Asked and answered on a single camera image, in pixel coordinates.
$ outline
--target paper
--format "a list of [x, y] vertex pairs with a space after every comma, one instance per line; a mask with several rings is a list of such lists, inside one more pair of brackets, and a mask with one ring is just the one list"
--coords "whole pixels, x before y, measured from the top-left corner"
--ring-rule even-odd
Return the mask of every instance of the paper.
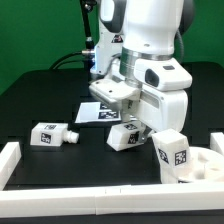
[[100, 102], [81, 103], [75, 123], [120, 121], [120, 113]]

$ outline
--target green background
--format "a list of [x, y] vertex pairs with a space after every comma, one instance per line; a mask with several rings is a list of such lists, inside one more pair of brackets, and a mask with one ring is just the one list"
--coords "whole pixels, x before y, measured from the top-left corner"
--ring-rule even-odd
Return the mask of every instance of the green background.
[[[184, 61], [224, 66], [224, 1], [195, 0], [195, 6], [194, 22], [183, 36]], [[96, 43], [96, 10], [90, 22]], [[0, 94], [23, 73], [47, 69], [59, 57], [84, 48], [79, 0], [0, 0]]]

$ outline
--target white cube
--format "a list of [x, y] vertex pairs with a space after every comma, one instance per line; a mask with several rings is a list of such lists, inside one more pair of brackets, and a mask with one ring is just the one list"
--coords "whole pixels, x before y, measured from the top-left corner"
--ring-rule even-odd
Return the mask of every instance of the white cube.
[[174, 177], [190, 172], [192, 159], [186, 136], [168, 129], [152, 134], [152, 139], [162, 169], [169, 170]]
[[131, 148], [142, 143], [138, 142], [138, 137], [145, 130], [140, 121], [131, 121], [112, 126], [107, 144], [116, 151]]

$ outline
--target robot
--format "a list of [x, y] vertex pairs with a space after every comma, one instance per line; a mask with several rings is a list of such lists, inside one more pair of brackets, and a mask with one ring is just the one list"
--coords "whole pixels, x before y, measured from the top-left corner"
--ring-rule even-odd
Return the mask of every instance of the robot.
[[180, 132], [188, 104], [184, 89], [192, 83], [172, 57], [184, 0], [98, 3], [100, 41], [91, 69], [97, 80], [89, 88], [95, 99], [120, 111], [122, 119], [112, 126], [107, 143], [119, 151], [143, 144], [153, 132]]

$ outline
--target black table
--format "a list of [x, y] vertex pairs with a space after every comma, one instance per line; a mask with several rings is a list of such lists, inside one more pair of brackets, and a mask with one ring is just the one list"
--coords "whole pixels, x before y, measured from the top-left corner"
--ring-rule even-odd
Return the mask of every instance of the black table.
[[[215, 63], [187, 63], [193, 85], [184, 129], [191, 146], [209, 147], [210, 133], [224, 132], [224, 69]], [[83, 69], [43, 70], [23, 74], [0, 96], [0, 149], [19, 141], [22, 150], [5, 190], [139, 185], [160, 183], [152, 140], [115, 152], [106, 144], [112, 123], [75, 124], [81, 102], [91, 102]], [[39, 122], [70, 123], [78, 144], [30, 146]], [[214, 223], [224, 210], [0, 219], [0, 223]]]

